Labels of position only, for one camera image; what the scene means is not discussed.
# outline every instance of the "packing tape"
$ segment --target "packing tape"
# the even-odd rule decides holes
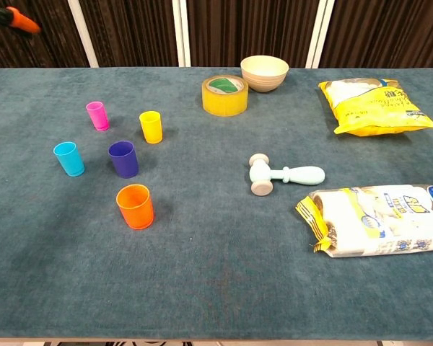
[[[248,84],[237,76],[213,76],[202,82],[202,106],[213,115],[232,117],[247,109]]]

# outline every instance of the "brown curtain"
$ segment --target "brown curtain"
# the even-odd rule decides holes
[[[0,0],[41,23],[42,32],[31,39],[0,25],[0,67],[88,66],[71,10],[62,0]]]
[[[178,66],[172,0],[80,0],[100,66]]]
[[[336,0],[320,67],[433,67],[433,0]]]
[[[193,66],[239,66],[257,54],[305,67],[319,0],[188,0]]]

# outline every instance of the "bowl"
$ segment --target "bowl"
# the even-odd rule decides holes
[[[250,88],[269,92],[284,81],[289,64],[274,56],[249,56],[240,62],[240,68]]]

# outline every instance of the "plastic bag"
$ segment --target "plastic bag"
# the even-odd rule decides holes
[[[318,190],[296,207],[331,257],[433,250],[433,186]]]
[[[433,121],[394,79],[323,81],[319,87],[338,120],[335,134],[374,136],[433,128]]]

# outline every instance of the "plastic cup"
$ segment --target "plastic cup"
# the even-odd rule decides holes
[[[53,153],[59,163],[70,177],[77,177],[85,172],[84,163],[80,156],[77,145],[74,142],[59,143],[54,147]]]
[[[139,122],[143,129],[144,139],[149,144],[157,144],[162,140],[162,123],[160,113],[148,110],[139,115]]]
[[[109,156],[113,160],[115,171],[119,177],[128,179],[138,174],[138,160],[132,142],[115,142],[109,147]]]
[[[145,229],[154,221],[154,209],[149,189],[140,184],[125,186],[115,199],[122,216],[131,229]]]
[[[96,131],[106,131],[109,128],[108,114],[102,102],[90,102],[86,109]]]

